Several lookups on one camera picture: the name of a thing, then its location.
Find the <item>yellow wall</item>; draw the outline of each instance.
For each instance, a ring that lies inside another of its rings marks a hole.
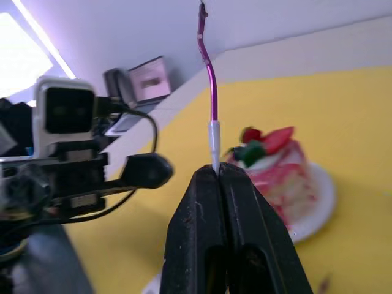
[[[333,219],[297,245],[314,289],[332,273],[331,293],[391,293],[391,109],[392,67],[219,86],[223,151],[245,126],[295,126],[310,160],[336,183]],[[208,120],[206,90],[160,133],[158,150],[176,168],[168,184],[139,191],[109,216],[67,226],[98,293],[139,293],[159,272],[166,226],[193,172],[209,162]]]

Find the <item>black cable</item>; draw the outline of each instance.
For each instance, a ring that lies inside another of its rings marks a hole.
[[[142,118],[146,118],[148,119],[148,121],[150,121],[152,127],[153,127],[153,145],[151,147],[151,152],[154,153],[156,152],[157,149],[157,142],[158,142],[158,126],[155,122],[155,120],[148,115],[147,113],[135,110],[135,109],[130,109],[128,106],[125,106],[123,104],[112,104],[113,109],[116,107],[121,107],[123,109],[124,112],[128,112],[132,115],[137,115],[137,116],[141,116]],[[2,238],[5,238],[6,236],[9,236],[13,233],[15,233],[16,231],[22,230],[22,229],[26,229],[26,228],[30,228],[30,227],[35,227],[38,225],[63,225],[63,224],[76,224],[79,222],[87,222],[87,221],[93,221],[94,219],[98,219],[102,216],[106,216],[107,214],[113,212],[114,210],[116,210],[117,208],[119,208],[121,205],[123,205],[126,201],[128,201],[128,199],[131,198],[131,196],[133,196],[134,193],[136,193],[137,189],[132,190],[128,193],[128,195],[126,195],[123,199],[121,199],[119,202],[117,202],[115,205],[113,205],[111,208],[108,208],[100,213],[97,214],[93,214],[91,216],[85,216],[85,217],[76,217],[73,219],[60,219],[60,218],[56,218],[56,219],[42,219],[42,220],[38,220],[35,222],[30,222],[28,224],[24,224],[21,226],[18,226],[16,228],[13,228],[11,230],[9,230],[8,232],[6,232]]]

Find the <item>purple wire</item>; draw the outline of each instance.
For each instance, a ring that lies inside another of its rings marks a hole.
[[[216,77],[213,68],[213,64],[209,59],[207,49],[204,46],[203,35],[204,35],[204,27],[206,23],[206,17],[208,13],[206,11],[206,6],[204,3],[200,4],[200,10],[198,14],[198,30],[197,30],[197,43],[200,53],[202,54],[203,62],[206,64],[208,77],[209,77],[209,87],[211,91],[211,120],[218,120],[218,93],[216,86]]]

